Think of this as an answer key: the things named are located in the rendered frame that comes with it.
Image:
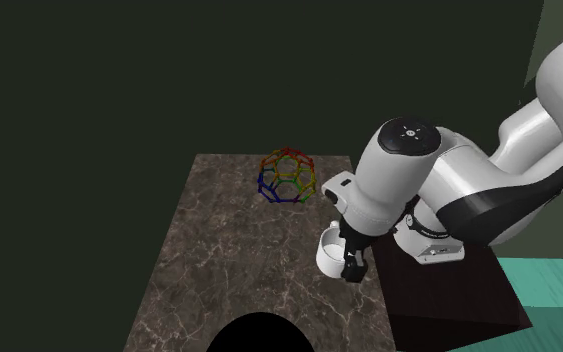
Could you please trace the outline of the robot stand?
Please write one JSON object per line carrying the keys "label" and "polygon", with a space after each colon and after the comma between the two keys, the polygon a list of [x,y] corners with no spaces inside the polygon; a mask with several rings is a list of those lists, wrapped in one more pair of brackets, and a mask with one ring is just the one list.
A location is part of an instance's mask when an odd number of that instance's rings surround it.
{"label": "robot stand", "polygon": [[391,236],[372,245],[396,349],[447,352],[528,329],[532,322],[489,247],[422,265]]}

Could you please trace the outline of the rainbow wireframe ball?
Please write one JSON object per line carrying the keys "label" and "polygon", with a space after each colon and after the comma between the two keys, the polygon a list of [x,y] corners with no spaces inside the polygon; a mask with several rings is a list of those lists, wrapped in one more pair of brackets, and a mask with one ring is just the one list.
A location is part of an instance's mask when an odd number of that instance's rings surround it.
{"label": "rainbow wireframe ball", "polygon": [[[293,168],[282,172],[282,161],[292,161]],[[305,203],[316,193],[314,161],[298,149],[284,147],[274,150],[260,160],[256,183],[257,192],[269,203]],[[291,184],[297,191],[296,195],[280,197],[278,188],[283,184]]]}

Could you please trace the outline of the white cup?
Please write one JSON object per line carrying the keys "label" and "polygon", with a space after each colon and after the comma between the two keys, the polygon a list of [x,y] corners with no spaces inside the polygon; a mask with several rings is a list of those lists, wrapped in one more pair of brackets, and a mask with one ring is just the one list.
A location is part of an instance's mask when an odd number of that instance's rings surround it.
{"label": "white cup", "polygon": [[345,267],[345,244],[346,240],[340,236],[339,222],[331,221],[320,235],[316,252],[316,264],[322,274],[334,279],[341,278]]}

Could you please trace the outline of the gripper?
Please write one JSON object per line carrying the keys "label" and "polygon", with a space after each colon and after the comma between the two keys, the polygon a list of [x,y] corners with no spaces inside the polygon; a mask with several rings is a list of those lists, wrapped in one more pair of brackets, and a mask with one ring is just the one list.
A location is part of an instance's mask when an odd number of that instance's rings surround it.
{"label": "gripper", "polygon": [[363,252],[376,242],[377,238],[358,232],[344,217],[340,218],[339,229],[339,237],[345,240],[345,264],[341,277],[350,283],[361,283],[367,273],[367,261],[363,258]]}

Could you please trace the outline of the black round object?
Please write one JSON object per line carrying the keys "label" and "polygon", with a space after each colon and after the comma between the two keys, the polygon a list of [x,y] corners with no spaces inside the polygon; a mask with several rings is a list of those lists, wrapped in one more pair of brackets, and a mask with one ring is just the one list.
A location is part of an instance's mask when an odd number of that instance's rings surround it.
{"label": "black round object", "polygon": [[302,331],[269,312],[240,316],[223,327],[206,352],[315,352]]}

